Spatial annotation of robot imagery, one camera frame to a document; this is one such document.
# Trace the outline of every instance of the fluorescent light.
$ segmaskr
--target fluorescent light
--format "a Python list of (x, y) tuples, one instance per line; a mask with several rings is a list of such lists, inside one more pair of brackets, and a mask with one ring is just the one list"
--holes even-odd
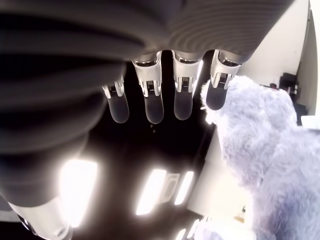
[(182, 204), (184, 201), (188, 188), (191, 184), (192, 178), (194, 177), (194, 172), (193, 171), (188, 171), (183, 179), (182, 185), (180, 187), (178, 196), (175, 199), (174, 205), (179, 205)]
[(198, 85), (198, 81), (199, 81), (199, 78), (200, 78), (200, 74), (201, 74), (201, 70), (202, 70), (203, 65), (204, 65), (204, 61), (201, 60), (200, 63), (199, 63), (198, 72), (196, 74), (196, 80), (194, 81), (194, 88), (193, 88), (193, 91), (192, 91), (192, 97), (195, 95), (195, 91), (196, 91), (196, 88), (197, 88), (197, 85)]
[(193, 223), (193, 225), (192, 225), (192, 227), (191, 227), (188, 235), (186, 236), (188, 239), (191, 238), (191, 237), (194, 235), (195, 230), (196, 230), (198, 224), (199, 224), (199, 219), (197, 219), (197, 220), (194, 221), (194, 223)]
[(178, 235), (176, 236), (175, 240), (182, 240), (182, 238), (184, 237), (185, 235), (185, 232), (186, 232), (186, 229), (182, 229)]
[(166, 174), (167, 171), (161, 169), (154, 169), (151, 172), (136, 210), (137, 215), (144, 215), (151, 212), (160, 196)]
[(97, 175), (97, 164), (70, 160), (60, 175), (60, 196), (66, 217), (72, 227), (78, 227), (89, 203)]

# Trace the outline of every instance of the white wall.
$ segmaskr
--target white wall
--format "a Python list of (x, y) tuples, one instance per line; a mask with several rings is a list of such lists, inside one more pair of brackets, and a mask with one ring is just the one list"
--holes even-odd
[(201, 175), (191, 194), (188, 209), (216, 219), (237, 216), (248, 202), (246, 192), (225, 165), (217, 131), (214, 131)]
[(297, 74), (305, 40), (308, 9), (308, 0), (295, 0), (238, 74), (246, 75), (259, 84), (275, 83), (277, 86), (284, 72)]
[(320, 1), (319, 0), (310, 0), (314, 29), (315, 29), (315, 38), (317, 45), (317, 69), (318, 69), (318, 81), (317, 81), (317, 97), (316, 97), (316, 107), (315, 115), (320, 116)]
[(315, 115), (318, 88), (318, 55), (313, 14), (310, 15), (304, 50), (297, 73), (301, 93), (298, 104), (305, 105), (309, 115)]

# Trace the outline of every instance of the gray plush toy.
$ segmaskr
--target gray plush toy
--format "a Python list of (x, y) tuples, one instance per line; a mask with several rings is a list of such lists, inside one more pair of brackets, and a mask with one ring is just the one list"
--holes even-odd
[[(288, 94), (236, 76), (223, 108), (205, 107), (227, 166), (251, 194), (256, 239), (320, 240), (320, 132), (297, 126)], [(195, 240), (222, 239), (209, 223), (195, 232)]]

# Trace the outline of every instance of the dark ceiling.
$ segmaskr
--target dark ceiling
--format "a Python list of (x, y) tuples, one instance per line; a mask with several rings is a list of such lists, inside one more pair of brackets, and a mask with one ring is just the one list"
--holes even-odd
[[(135, 68), (127, 64), (124, 86), (130, 117), (126, 123), (116, 123), (107, 107), (90, 133), (83, 157), (98, 162), (98, 178), (83, 224), (75, 229), (72, 239), (170, 239), (199, 217), (186, 209), (187, 201), (179, 206), (172, 201), (160, 204), (146, 216), (136, 216), (135, 209), (146, 175), (154, 167), (181, 174), (192, 170), (194, 187), (214, 130), (200, 110), (200, 85), (210, 77), (212, 56), (209, 51), (203, 58), (192, 115), (180, 121), (174, 115), (172, 53), (162, 53), (164, 119), (157, 125), (147, 120)], [(11, 239), (37, 238), (20, 223), (0, 223), (0, 229), (10, 233)]]

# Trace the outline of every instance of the metal joint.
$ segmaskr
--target metal joint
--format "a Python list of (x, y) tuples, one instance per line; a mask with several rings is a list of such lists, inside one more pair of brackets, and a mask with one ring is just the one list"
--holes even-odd
[(118, 97), (121, 97), (125, 92), (124, 77), (121, 76), (120, 80), (104, 85), (102, 88), (108, 99), (111, 99), (114, 93), (116, 93)]
[(158, 52), (153, 59), (144, 60), (143, 56), (141, 56), (141, 59), (138, 57), (132, 63), (143, 95), (146, 98), (149, 95), (160, 96), (162, 83), (161, 52)]
[(173, 53), (173, 76), (174, 85), (178, 93), (186, 90), (192, 93), (196, 81), (198, 80), (198, 71), (201, 59), (187, 59), (179, 56), (176, 52)]
[(243, 63), (236, 63), (226, 58), (224, 54), (216, 50), (213, 55), (210, 80), (214, 88), (228, 89), (230, 81), (235, 77)]

